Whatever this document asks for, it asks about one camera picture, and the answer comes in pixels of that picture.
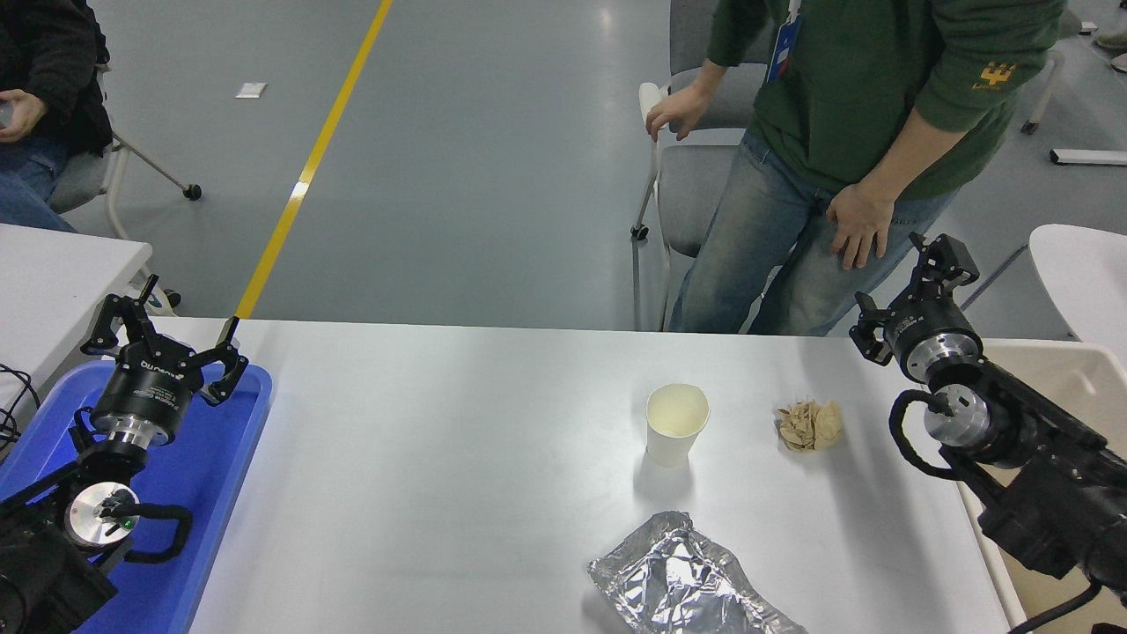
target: white table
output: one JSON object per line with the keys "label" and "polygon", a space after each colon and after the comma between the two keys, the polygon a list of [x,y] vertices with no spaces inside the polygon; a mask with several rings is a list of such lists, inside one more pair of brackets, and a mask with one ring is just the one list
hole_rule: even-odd
{"label": "white table", "polygon": [[[154,323],[197,348],[221,328]],[[256,321],[237,339],[273,409],[194,634],[628,633],[586,564],[674,509],[811,634],[1009,628],[956,486],[889,438],[908,384],[848,340]],[[712,414],[665,470],[642,412],[675,382]],[[811,398],[841,403],[844,440],[791,454],[773,412]]]}
{"label": "white table", "polygon": [[[100,300],[151,253],[143,242],[0,224],[0,363],[41,387],[87,334]],[[0,407],[21,387],[0,375]]]}
{"label": "white table", "polygon": [[1029,252],[1072,332],[1127,364],[1127,235],[1045,224],[1029,235]]}

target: jeans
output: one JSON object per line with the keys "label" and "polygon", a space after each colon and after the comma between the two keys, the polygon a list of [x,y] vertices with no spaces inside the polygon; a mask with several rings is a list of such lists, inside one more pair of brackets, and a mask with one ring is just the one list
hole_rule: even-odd
{"label": "jeans", "polygon": [[68,155],[65,143],[50,136],[0,143],[0,222],[74,231],[47,205]]}
{"label": "jeans", "polygon": [[767,275],[782,266],[763,295],[751,334],[828,333],[912,249],[908,234],[924,232],[958,190],[896,203],[885,257],[842,269],[829,252],[837,225],[826,218],[834,191],[804,180],[758,137],[745,133],[708,236],[681,285],[669,330],[736,333]]}

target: blue tray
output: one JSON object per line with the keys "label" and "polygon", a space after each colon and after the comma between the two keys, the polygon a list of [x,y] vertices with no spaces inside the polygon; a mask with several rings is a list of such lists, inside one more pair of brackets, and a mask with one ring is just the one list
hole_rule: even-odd
{"label": "blue tray", "polygon": [[[92,361],[71,370],[51,392],[0,467],[0,500],[76,458],[66,429],[74,411],[97,403],[114,370]],[[213,382],[222,368],[204,368]],[[180,504],[192,510],[193,527],[180,556],[162,564],[121,563],[109,573],[118,593],[77,632],[81,634],[183,634],[192,625],[204,583],[250,466],[269,408],[270,376],[249,366],[238,389],[219,408],[199,396],[192,401],[176,441],[149,448],[149,464],[131,489],[142,502]],[[142,519],[134,547],[163,551],[176,523]]]}

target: white chair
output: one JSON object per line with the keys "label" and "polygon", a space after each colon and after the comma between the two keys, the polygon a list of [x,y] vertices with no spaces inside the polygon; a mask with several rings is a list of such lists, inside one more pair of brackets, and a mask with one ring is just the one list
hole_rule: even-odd
{"label": "white chair", "polygon": [[[712,14],[717,3],[718,0],[671,0],[669,81],[660,88],[656,83],[642,83],[639,87],[638,100],[644,122],[650,108],[665,96],[689,86],[695,79],[707,56]],[[742,130],[747,126],[752,118],[755,93],[763,83],[771,57],[773,35],[773,29],[764,28],[758,39],[748,47],[744,63],[727,71],[720,90],[698,123],[696,130]],[[671,130],[676,132],[676,126],[671,126]],[[669,250],[696,257],[724,191],[736,148],[693,143],[662,148],[659,142],[653,143],[649,176],[630,235],[637,252],[637,243],[649,235],[649,226],[642,220],[653,197],[657,206],[663,247],[664,296],[659,330],[665,330],[668,312],[672,283]],[[635,325],[640,329],[637,267],[633,291]]]}
{"label": "white chair", "polygon": [[[108,71],[108,66],[99,66],[99,84],[101,83],[101,75]],[[114,230],[114,234],[123,240],[131,239],[130,234],[125,231],[125,226],[122,225],[121,217],[117,215],[117,197],[121,194],[122,180],[125,178],[125,167],[131,154],[136,154],[161,176],[179,187],[184,197],[189,200],[198,200],[203,196],[203,189],[199,185],[185,182],[172,176],[157,159],[137,149],[136,144],[128,140],[116,125],[113,125],[113,142],[105,148],[100,157],[92,152],[80,152],[66,161],[66,167],[63,168],[59,184],[47,199],[47,204],[55,213],[66,213],[92,200],[97,196],[105,195],[106,217]],[[141,270],[145,276],[152,274],[148,265],[142,266]],[[180,302],[180,296],[175,291],[163,288],[163,292],[167,294],[168,303],[171,306],[175,307]]]}
{"label": "white chair", "polygon": [[[1071,9],[1065,9],[1064,15],[1061,16],[1061,27],[1057,30],[1057,41],[1064,39],[1065,37],[1073,37],[1080,33],[1081,21],[1073,14]],[[1037,99],[1037,105],[1033,106],[1032,114],[1029,118],[1021,125],[1021,132],[1024,134],[1032,134],[1037,132],[1037,127],[1041,124],[1041,117],[1045,116],[1045,109],[1049,106],[1049,100],[1053,99],[1053,93],[1056,91],[1057,84],[1061,82],[1061,72],[1064,71],[1064,53],[1058,48],[1050,48],[1048,52],[1048,61],[1051,62],[1053,68],[1049,71],[1048,81],[1045,82],[1045,90],[1041,91],[1041,97]]]}

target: crumpled aluminum foil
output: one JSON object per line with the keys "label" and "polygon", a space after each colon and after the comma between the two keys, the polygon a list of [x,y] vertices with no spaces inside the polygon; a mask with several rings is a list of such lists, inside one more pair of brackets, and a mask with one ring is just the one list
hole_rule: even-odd
{"label": "crumpled aluminum foil", "polygon": [[587,573],[638,634],[806,634],[687,514],[656,514]]}

